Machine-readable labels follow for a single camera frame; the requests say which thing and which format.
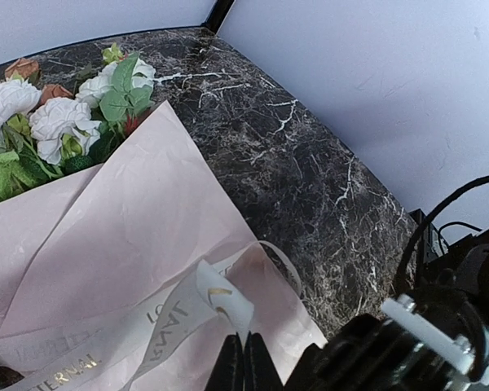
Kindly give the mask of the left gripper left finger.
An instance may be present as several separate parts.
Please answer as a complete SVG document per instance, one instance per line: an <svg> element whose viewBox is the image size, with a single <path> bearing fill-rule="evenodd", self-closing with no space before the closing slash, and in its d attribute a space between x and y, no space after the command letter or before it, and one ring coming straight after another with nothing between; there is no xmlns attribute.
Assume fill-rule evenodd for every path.
<svg viewBox="0 0 489 391"><path fill-rule="evenodd" d="M242 391L244 380L243 345L237 334L229 335L219 351L205 391Z"/></svg>

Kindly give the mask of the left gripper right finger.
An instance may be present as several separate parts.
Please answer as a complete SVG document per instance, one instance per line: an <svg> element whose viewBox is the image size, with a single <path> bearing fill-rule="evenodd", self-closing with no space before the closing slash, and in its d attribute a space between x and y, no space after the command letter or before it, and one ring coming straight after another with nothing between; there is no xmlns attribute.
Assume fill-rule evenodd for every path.
<svg viewBox="0 0 489 391"><path fill-rule="evenodd" d="M282 391L280 376L260 333L249 333L244 347L244 390Z"/></svg>

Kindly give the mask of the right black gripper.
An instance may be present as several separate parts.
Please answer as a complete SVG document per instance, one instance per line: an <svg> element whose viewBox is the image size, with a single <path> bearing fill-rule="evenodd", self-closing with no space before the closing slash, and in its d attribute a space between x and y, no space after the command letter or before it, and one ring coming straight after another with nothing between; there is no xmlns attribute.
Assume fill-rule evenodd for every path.
<svg viewBox="0 0 489 391"><path fill-rule="evenodd" d="M307 348L286 390L451 390L456 369L395 321L350 320L322 348Z"/></svg>

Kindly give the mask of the beige printed ribbon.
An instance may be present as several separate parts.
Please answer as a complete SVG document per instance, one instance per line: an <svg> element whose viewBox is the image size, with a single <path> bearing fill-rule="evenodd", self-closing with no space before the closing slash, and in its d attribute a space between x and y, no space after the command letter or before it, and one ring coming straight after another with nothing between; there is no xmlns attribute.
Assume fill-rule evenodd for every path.
<svg viewBox="0 0 489 391"><path fill-rule="evenodd" d="M293 288L251 244L186 276L103 326L53 328L0 339L0 367L21 374L16 390L201 390L227 336L257 333L287 380L318 340Z"/></svg>

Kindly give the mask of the pink wrapping paper sheet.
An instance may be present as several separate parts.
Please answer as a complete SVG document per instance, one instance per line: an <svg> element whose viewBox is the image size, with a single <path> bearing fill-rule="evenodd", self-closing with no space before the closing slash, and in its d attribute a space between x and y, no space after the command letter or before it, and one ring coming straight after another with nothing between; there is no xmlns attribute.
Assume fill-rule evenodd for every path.
<svg viewBox="0 0 489 391"><path fill-rule="evenodd" d="M162 103L106 163L0 203L0 339L103 326L261 242Z"/></svg>

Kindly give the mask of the white rose stem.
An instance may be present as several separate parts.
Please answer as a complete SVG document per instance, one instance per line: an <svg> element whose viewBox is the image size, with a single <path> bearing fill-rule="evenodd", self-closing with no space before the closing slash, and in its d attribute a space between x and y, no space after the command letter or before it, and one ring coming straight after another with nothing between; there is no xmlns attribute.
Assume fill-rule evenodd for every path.
<svg viewBox="0 0 489 391"><path fill-rule="evenodd" d="M116 43L102 50L102 58L104 67L79 85L75 99L126 138L150 112L156 69L138 52L125 53Z"/></svg>
<svg viewBox="0 0 489 391"><path fill-rule="evenodd" d="M100 128L86 103L0 81L0 202L98 164Z"/></svg>

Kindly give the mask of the peach and orange flower stem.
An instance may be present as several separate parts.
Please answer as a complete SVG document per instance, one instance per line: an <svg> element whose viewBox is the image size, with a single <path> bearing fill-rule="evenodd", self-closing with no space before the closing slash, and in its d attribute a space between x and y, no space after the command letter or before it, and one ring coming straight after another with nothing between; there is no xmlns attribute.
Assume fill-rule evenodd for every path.
<svg viewBox="0 0 489 391"><path fill-rule="evenodd" d="M4 76L8 81L21 79L37 87L42 92L38 103L39 107L53 98L74 98L74 94L60 84L42 84L42 70L39 63L33 59L17 59L6 68Z"/></svg>

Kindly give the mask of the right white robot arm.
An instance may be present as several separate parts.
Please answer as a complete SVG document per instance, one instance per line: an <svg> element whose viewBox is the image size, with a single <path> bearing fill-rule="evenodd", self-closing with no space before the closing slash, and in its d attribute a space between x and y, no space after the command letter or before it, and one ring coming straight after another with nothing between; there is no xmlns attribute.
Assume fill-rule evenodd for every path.
<svg viewBox="0 0 489 391"><path fill-rule="evenodd" d="M323 347L309 346L288 390L466 390L489 384L489 229L469 235L405 274L428 225L474 179L441 201L407 242L394 277L395 294L370 314L352 318Z"/></svg>

